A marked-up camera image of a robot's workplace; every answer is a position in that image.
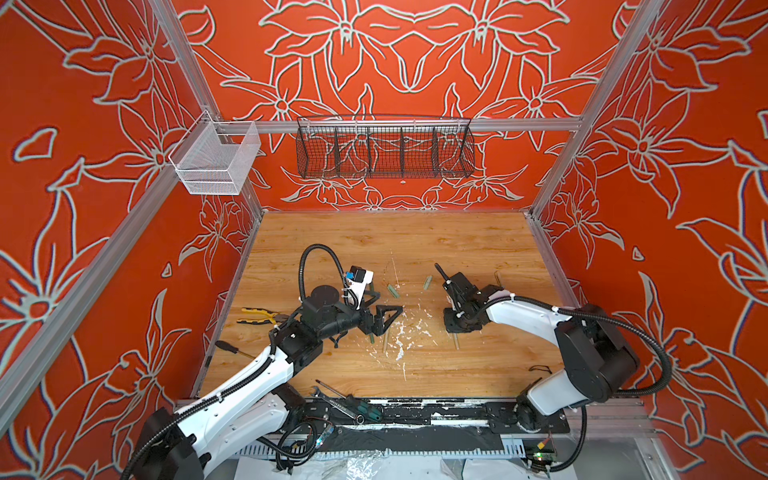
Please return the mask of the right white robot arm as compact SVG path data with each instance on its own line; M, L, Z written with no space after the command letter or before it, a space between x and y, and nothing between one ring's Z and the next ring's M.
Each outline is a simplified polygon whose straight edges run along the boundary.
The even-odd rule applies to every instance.
M448 332L471 333L493 323L526 332L559 349L563 368L533 382L515 400L513 418L525 432L541 431L565 408L653 395L672 380L673 362L659 341L598 307L558 307L497 285L480 289L461 272L450 276L440 265L435 269L450 302L444 310ZM642 340L656 356L661 373L649 386L624 387L640 368L640 359L625 333Z

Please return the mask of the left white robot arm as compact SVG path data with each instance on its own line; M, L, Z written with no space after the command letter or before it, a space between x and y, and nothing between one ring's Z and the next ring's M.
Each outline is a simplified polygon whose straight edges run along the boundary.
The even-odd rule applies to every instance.
M306 262L314 251L330 256L339 288L306 289ZM289 382L320 356L325 341L338 343L354 329L382 336L403 314L400 305L379 304L372 280L370 270L343 268L329 246L306 247L297 272L300 304L269 331L267 347L204 397L174 413L153 413L122 478L202 479L248 443L265 443L299 409L302 399Z

